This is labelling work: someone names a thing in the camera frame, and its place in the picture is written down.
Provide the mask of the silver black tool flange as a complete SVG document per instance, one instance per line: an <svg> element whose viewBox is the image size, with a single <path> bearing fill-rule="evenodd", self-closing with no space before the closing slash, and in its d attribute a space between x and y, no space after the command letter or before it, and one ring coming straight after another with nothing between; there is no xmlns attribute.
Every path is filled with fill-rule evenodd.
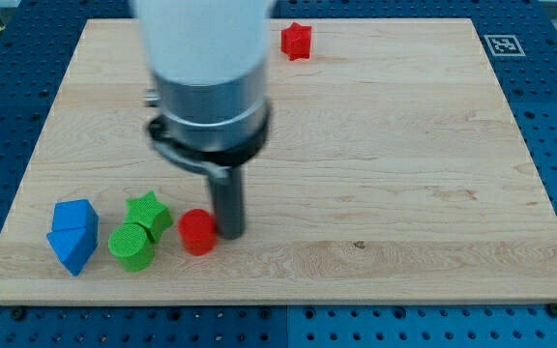
<svg viewBox="0 0 557 348"><path fill-rule="evenodd" d="M266 63L219 83L185 84L155 75L161 114L147 131L162 157L193 173L226 178L253 158L268 133Z"/></svg>

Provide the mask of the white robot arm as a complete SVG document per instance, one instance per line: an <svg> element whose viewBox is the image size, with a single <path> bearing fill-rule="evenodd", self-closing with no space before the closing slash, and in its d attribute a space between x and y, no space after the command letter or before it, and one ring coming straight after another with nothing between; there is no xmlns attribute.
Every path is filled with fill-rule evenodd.
<svg viewBox="0 0 557 348"><path fill-rule="evenodd" d="M218 234L246 230L242 166L264 147L270 0L131 3L159 109L147 130L166 160L206 177Z"/></svg>

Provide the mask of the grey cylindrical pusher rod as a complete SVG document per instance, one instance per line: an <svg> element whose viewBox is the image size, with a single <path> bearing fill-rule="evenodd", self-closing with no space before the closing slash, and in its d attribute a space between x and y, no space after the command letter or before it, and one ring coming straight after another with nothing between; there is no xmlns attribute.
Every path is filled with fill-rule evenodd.
<svg viewBox="0 0 557 348"><path fill-rule="evenodd" d="M240 238L246 230L243 174L240 167L230 167L226 179L207 181L216 219L217 233L226 240Z"/></svg>

